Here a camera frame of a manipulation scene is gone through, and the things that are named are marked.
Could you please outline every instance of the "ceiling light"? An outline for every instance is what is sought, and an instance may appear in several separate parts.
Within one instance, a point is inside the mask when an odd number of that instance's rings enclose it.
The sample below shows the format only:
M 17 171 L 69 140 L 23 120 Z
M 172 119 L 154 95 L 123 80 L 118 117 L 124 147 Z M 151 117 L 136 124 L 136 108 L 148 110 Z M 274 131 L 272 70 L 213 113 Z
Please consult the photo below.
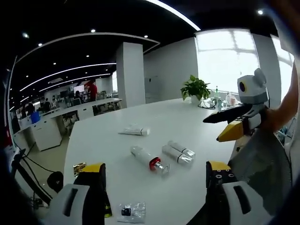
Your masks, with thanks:
M 64 81 L 64 82 L 61 82 L 61 83 L 52 85 L 52 86 L 50 86 L 50 87 L 48 87 L 48 88 L 44 88 L 44 89 L 40 90 L 39 92 L 44 91 L 44 90 L 49 89 L 49 88 L 53 88 L 53 87 L 58 86 L 58 85 L 61 85 L 61 84 L 63 84 L 63 83 L 68 83 L 68 82 L 72 82 L 72 83 L 73 83 L 73 81 L 77 81 L 77 80 L 81 80 L 81 79 L 85 79 L 85 78 L 90 78 L 90 77 L 95 77 L 95 76 L 103 76 L 103 75 L 110 75 L 110 74 L 99 74 L 99 75 L 93 75 L 93 76 L 85 76 L 85 77 L 76 78 L 76 79 L 69 80 L 69 81 Z
M 70 70 L 74 70 L 74 69 L 80 69 L 80 68 L 85 68 L 85 67 L 95 67 L 95 66 L 106 66 L 106 65 L 116 65 L 116 63 L 114 62 L 114 63 L 94 64 L 94 65 L 87 65 L 87 66 L 75 67 L 75 68 L 63 70 L 63 71 L 57 72 L 57 73 L 55 73 L 55 74 L 51 74 L 51 75 L 45 76 L 45 77 L 43 77 L 43 78 L 41 78 L 41 79 L 39 79 L 39 80 L 37 80 L 37 81 L 35 81 L 35 82 L 32 82 L 31 84 L 29 84 L 29 85 L 27 85 L 26 87 L 22 88 L 20 91 L 25 90 L 25 89 L 28 88 L 29 86 L 31 86 L 31 85 L 33 85 L 33 84 L 35 84 L 35 83 L 37 83 L 37 82 L 39 82 L 39 81 L 41 81 L 41 80 L 43 80 L 43 79 L 46 79 L 46 78 L 48 78 L 48 77 L 50 77 L 50 76 L 54 76 L 54 75 L 57 75 L 57 74 L 60 74 L 60 73 L 64 73 L 64 72 L 67 72 L 67 71 L 70 71 Z
M 191 27 L 193 27 L 196 31 L 200 31 L 201 29 L 194 24 L 191 20 L 189 20 L 185 15 L 183 15 L 182 13 L 178 12 L 176 9 L 172 8 L 171 6 L 159 1 L 159 0 L 146 0 L 148 2 L 151 2 L 157 6 L 160 6 L 166 10 L 168 10 L 169 12 L 175 14 L 176 16 L 178 16 L 179 18 L 181 18 L 182 20 L 184 20 L 185 22 L 187 22 Z
M 21 103 L 22 101 L 24 101 L 24 100 L 28 99 L 28 98 L 29 98 L 29 96 L 28 96 L 28 97 L 26 97 L 26 98 L 24 98 L 23 100 L 21 100 L 21 101 L 20 101 L 20 103 Z
M 23 33 L 22 36 L 23 36 L 24 38 L 29 38 L 29 35 L 28 35 L 27 33 Z

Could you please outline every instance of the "gold foil packet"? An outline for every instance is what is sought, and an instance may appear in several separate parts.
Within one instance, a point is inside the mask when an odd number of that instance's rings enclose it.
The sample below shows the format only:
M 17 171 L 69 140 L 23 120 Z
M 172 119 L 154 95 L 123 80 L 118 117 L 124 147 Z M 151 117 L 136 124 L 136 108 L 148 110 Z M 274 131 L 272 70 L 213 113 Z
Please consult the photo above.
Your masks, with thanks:
M 86 166 L 86 163 L 78 163 L 73 166 L 74 170 L 74 176 L 77 178 L 79 173 L 83 170 L 83 168 Z

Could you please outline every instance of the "small plastic bag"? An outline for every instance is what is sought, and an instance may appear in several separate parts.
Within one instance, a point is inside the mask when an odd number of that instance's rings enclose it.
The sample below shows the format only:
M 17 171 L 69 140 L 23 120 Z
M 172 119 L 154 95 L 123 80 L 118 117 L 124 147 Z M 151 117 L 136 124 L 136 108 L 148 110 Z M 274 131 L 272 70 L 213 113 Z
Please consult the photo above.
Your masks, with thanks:
M 144 202 L 137 204 L 120 204 L 117 221 L 132 224 L 144 224 L 146 207 Z

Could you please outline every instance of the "ceiling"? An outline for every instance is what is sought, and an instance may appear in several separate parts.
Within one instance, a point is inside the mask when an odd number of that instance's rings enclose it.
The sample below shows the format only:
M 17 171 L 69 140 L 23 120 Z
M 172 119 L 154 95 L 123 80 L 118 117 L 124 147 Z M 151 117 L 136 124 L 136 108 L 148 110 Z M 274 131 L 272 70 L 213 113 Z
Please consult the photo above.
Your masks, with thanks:
M 249 28 L 255 33 L 276 34 L 272 21 L 257 15 L 259 7 L 256 1 L 164 2 L 180 11 L 202 30 L 241 27 Z M 192 37 L 195 33 L 195 29 L 185 21 L 146 0 L 44 0 L 30 3 L 10 1 L 10 4 L 7 7 L 14 10 L 10 10 L 9 16 L 3 18 L 9 18 L 12 24 L 4 26 L 7 35 L 2 42 L 4 54 L 1 56 L 1 71 L 11 69 L 17 56 L 11 84 L 11 107 L 18 106 L 24 97 L 29 96 L 28 100 L 31 100 L 31 95 L 34 98 L 42 94 L 39 91 L 51 86 L 48 82 L 59 77 L 67 81 L 87 75 L 111 74 L 116 69 L 115 65 L 75 69 L 45 78 L 20 91 L 38 79 L 63 70 L 114 63 L 115 52 L 124 41 L 142 44 L 144 51 L 152 51 Z M 101 35 L 103 32 L 135 37 Z M 86 35 L 46 44 L 78 34 Z

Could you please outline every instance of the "white tube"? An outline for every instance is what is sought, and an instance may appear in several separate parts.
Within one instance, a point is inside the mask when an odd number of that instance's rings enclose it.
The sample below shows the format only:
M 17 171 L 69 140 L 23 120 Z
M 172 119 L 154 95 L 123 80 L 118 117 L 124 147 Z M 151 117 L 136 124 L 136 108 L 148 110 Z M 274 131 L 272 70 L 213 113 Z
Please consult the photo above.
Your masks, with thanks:
M 133 127 L 128 127 L 119 132 L 119 134 L 124 134 L 124 135 L 140 135 L 140 136 L 147 136 L 150 133 L 149 128 L 133 128 Z
M 145 149 L 139 147 L 139 146 L 132 146 L 130 147 L 130 151 L 134 157 L 139 160 L 141 163 L 143 163 L 145 166 L 147 166 L 150 170 L 158 171 L 162 175 L 169 172 L 170 165 L 163 165 L 160 163 L 159 157 L 154 157 L 150 155 L 148 152 L 145 151 Z
M 170 145 L 172 148 L 176 149 L 177 151 L 180 151 L 181 153 L 185 154 L 186 156 L 188 156 L 190 158 L 194 158 L 196 155 L 196 153 L 194 153 L 190 149 L 187 149 L 174 141 L 169 141 L 168 145 Z
M 167 156 L 174 159 L 179 164 L 189 164 L 193 161 L 192 158 L 186 156 L 185 154 L 177 151 L 176 149 L 172 148 L 170 145 L 165 145 L 162 147 L 162 152 Z

